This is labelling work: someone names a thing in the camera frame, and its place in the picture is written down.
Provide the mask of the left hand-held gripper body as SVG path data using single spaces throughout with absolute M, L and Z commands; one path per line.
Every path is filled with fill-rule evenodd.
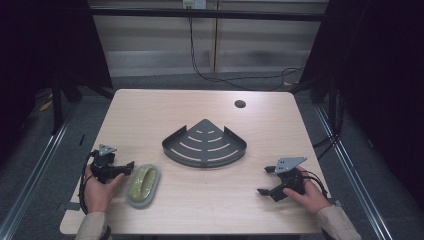
M 99 149 L 94 151 L 94 160 L 90 169 L 94 176 L 103 184 L 120 174 L 119 168 L 113 165 L 115 151 L 116 148 L 104 144 L 100 144 Z

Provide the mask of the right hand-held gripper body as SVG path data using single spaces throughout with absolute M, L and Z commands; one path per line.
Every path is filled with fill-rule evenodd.
M 275 202 L 287 197 L 283 192 L 284 188 L 289 188 L 301 195 L 305 193 L 303 175 L 297 166 L 306 160 L 306 157 L 286 157 L 277 160 L 273 173 L 280 178 L 281 184 L 270 191 L 270 196 Z

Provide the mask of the green and grey scrub brush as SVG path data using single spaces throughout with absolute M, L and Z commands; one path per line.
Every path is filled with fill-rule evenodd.
M 154 199 L 161 177 L 160 169 L 153 164 L 141 165 L 127 191 L 127 201 L 136 209 L 146 208 Z

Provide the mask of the dark grey corner shelf rack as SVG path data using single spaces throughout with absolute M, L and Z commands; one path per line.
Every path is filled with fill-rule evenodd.
M 194 168 L 219 168 L 241 159 L 247 143 L 225 127 L 218 128 L 203 119 L 190 129 L 175 131 L 162 141 L 164 154 L 171 160 Z

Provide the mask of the person's right hand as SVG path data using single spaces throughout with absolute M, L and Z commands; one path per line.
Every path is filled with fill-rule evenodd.
M 297 201 L 313 215 L 316 215 L 320 210 L 326 207 L 331 207 L 330 202 L 324 197 L 320 189 L 309 179 L 309 174 L 306 170 L 300 166 L 298 166 L 297 169 L 306 176 L 306 179 L 303 180 L 305 193 L 299 194 L 289 188 L 284 188 L 283 193 L 287 197 Z

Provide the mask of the person's left hand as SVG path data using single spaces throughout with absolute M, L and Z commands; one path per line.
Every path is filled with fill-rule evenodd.
M 121 173 L 109 183 L 102 184 L 92 176 L 92 171 L 90 167 L 87 166 L 85 170 L 84 190 L 84 201 L 87 206 L 87 212 L 106 213 L 117 188 L 122 184 L 124 178 L 125 175 Z

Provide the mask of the black curtain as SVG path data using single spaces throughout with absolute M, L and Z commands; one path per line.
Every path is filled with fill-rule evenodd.
M 424 0 L 329 0 L 300 82 L 340 91 L 424 209 Z
M 112 86 L 88 0 L 0 0 L 0 166 L 16 149 L 36 93 Z

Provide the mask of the metal floor rail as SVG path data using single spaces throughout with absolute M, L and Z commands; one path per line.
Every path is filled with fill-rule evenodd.
M 8 211 L 4 221 L 0 225 L 0 240 L 12 240 L 28 206 L 37 191 L 37 188 L 44 176 L 53 156 L 62 142 L 67 131 L 69 121 L 73 117 L 77 103 L 71 103 L 62 123 L 56 128 L 55 133 L 49 138 L 48 144 L 43 149 L 34 170 L 29 175 L 23 189 L 20 191 L 17 200 Z
M 379 240 L 394 240 L 385 220 L 366 189 L 342 141 L 336 136 L 334 130 L 330 126 L 329 116 L 324 107 L 318 105 L 315 109 L 376 236 Z

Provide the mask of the black metal stand post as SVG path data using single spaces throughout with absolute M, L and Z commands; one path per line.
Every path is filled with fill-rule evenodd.
M 52 134 L 56 135 L 62 124 L 63 124 L 63 111 L 62 111 L 62 93 L 61 93 L 61 77 L 57 74 L 53 78 L 53 87 L 52 87 L 52 103 L 53 103 L 53 112 L 54 112 L 54 126 Z

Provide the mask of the black horizontal frame bar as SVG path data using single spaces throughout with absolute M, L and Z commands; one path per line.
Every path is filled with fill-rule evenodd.
M 254 12 L 229 10 L 199 10 L 199 9 L 146 9 L 146 8 L 90 8 L 92 15 L 104 16 L 139 16 L 139 17 L 186 17 L 212 19 L 248 19 L 248 20 L 282 20 L 321 22 L 326 19 L 324 14 Z

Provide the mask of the white wall power outlet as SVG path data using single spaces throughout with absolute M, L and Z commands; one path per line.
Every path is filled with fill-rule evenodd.
M 184 9 L 199 9 L 205 10 L 207 8 L 206 0 L 182 0 Z

